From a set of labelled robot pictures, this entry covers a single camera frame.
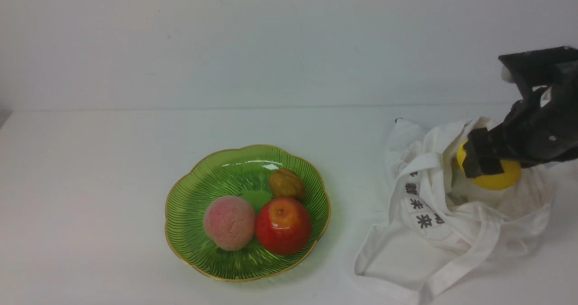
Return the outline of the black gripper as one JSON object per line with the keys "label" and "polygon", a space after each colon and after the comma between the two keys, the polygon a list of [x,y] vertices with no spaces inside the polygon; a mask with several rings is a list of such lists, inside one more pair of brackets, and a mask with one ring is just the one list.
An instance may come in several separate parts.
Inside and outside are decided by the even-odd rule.
{"label": "black gripper", "polygon": [[503,174],[501,161],[529,168],[577,158],[577,59],[571,46],[498,57],[522,99],[502,127],[469,132],[461,161],[466,177]]}

